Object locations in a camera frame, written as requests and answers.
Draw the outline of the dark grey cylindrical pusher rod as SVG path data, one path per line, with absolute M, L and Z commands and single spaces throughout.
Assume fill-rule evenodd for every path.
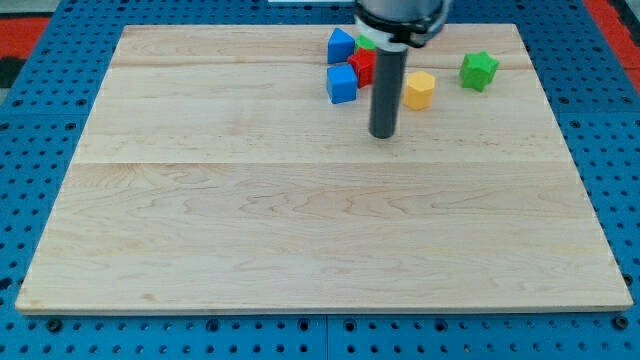
M 408 50 L 376 50 L 369 133 L 378 139 L 395 134 Z

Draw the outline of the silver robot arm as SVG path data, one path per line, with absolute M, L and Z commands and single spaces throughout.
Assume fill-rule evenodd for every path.
M 452 0 L 356 0 L 358 30 L 376 46 L 369 133 L 394 135 L 408 51 L 422 48 L 444 27 Z

